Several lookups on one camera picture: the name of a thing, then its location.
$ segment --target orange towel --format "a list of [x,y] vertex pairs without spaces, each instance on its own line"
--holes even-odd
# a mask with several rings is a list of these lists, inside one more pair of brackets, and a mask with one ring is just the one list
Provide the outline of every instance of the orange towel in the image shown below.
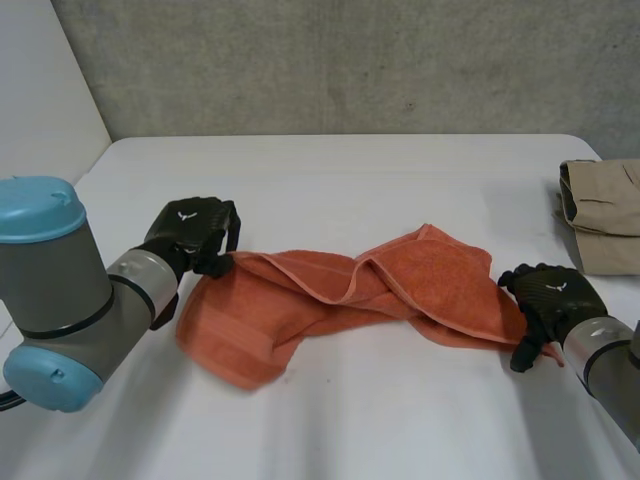
[[489,278],[491,256],[431,225],[356,259],[233,255],[230,274],[195,287],[176,337],[194,361],[242,388],[276,379],[312,335],[408,320],[442,345],[502,350],[525,331],[516,304]]

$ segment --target concrete wall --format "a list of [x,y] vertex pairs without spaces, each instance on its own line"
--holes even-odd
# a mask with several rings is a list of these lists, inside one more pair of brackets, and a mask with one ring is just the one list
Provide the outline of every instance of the concrete wall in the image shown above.
[[75,182],[110,143],[49,0],[0,0],[0,177]]
[[640,156],[637,0],[54,0],[114,139],[569,133]]

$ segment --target robotic arm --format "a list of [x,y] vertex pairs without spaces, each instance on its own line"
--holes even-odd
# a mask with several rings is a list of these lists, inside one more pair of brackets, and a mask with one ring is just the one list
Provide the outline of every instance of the robotic arm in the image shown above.
[[547,342],[559,342],[567,361],[640,452],[640,323],[634,332],[611,317],[577,270],[520,265],[498,281],[518,302],[527,333],[511,369],[531,368]]
[[13,392],[0,408],[63,412],[82,409],[144,333],[171,320],[185,272],[231,270],[218,252],[227,232],[235,250],[240,232],[233,202],[171,202],[105,270],[73,187],[50,177],[0,180],[0,225],[0,299],[24,337],[4,364]]

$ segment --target black cable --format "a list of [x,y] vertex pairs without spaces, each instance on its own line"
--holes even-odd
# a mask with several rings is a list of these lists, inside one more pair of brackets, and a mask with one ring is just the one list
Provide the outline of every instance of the black cable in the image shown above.
[[0,412],[9,410],[10,408],[22,405],[25,399],[18,395],[13,390],[0,394]]

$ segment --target gray wall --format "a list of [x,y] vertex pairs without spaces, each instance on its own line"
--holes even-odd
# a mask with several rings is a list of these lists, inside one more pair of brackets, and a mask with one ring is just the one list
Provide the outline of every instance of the gray wall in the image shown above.
[[640,157],[637,0],[53,0],[114,140],[569,133]]

